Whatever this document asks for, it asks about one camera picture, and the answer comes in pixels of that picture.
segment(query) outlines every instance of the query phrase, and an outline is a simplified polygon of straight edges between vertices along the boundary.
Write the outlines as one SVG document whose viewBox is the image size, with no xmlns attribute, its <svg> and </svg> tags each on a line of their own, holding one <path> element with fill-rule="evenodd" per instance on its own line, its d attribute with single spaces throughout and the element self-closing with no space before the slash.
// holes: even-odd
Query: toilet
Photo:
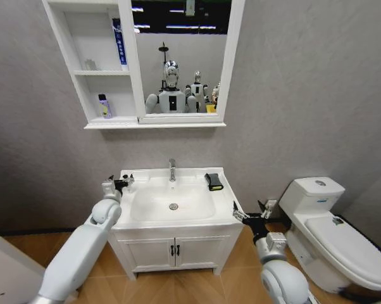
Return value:
<svg viewBox="0 0 381 304">
<path fill-rule="evenodd" d="M 279 205 L 292 220 L 287 243 L 320 288 L 338 293 L 351 283 L 381 290 L 381 252 L 330 209 L 345 189 L 328 177 L 295 179 Z"/>
</svg>

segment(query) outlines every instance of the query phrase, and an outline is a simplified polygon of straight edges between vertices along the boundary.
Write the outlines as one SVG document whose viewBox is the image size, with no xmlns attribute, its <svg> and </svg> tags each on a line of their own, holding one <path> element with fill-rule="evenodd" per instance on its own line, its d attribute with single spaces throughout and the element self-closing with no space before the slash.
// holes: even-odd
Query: mirror frame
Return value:
<svg viewBox="0 0 381 304">
<path fill-rule="evenodd" d="M 135 108 L 140 124 L 187 124 L 209 123 L 217 125 L 224 122 L 224 114 L 230 89 L 231 77 L 235 61 L 235 53 L 239 41 L 239 34 L 244 12 L 245 0 L 232 0 L 230 20 L 228 21 L 227 40 L 224 50 L 223 68 L 220 77 L 220 95 L 216 113 L 172 113 L 172 114 L 146 114 L 140 61 L 137 52 L 137 41 L 134 32 L 134 20 L 131 0 L 118 0 L 120 16 L 122 18 L 122 31 L 125 39 L 127 63 L 130 70 Z"/>
</svg>

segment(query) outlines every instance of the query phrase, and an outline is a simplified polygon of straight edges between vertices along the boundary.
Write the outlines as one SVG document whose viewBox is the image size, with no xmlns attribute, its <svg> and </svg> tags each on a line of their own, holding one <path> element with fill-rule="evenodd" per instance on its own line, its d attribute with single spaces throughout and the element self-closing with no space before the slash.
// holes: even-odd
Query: mirror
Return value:
<svg viewBox="0 0 381 304">
<path fill-rule="evenodd" d="M 132 0 L 146 114 L 216 114 L 231 0 Z"/>
</svg>

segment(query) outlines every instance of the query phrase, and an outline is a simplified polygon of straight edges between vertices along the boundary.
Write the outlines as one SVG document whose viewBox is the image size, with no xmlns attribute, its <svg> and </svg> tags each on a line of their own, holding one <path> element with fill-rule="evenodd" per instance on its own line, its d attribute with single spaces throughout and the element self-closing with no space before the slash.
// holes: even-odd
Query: toilet lid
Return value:
<svg viewBox="0 0 381 304">
<path fill-rule="evenodd" d="M 381 252 L 339 217 L 319 217 L 306 227 L 334 258 L 358 276 L 381 284 Z"/>
</svg>

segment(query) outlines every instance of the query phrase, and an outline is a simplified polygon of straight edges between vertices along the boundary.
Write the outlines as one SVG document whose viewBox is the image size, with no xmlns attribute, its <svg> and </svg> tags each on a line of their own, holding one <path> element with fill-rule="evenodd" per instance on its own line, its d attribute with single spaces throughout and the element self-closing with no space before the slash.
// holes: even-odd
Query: white sink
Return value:
<svg viewBox="0 0 381 304">
<path fill-rule="evenodd" d="M 176 183 L 158 185 L 159 181 L 151 180 L 149 186 L 136 192 L 130 216 L 135 220 L 160 221 L 205 219 L 215 214 L 206 185 Z"/>
<path fill-rule="evenodd" d="M 218 173 L 224 188 L 209 191 L 206 173 Z M 114 230 L 233 224 L 234 202 L 242 210 L 222 168 L 177 168 L 175 182 L 169 169 L 122 170 L 125 174 L 133 174 L 135 182 L 130 192 L 123 188 L 122 215 Z"/>
</svg>

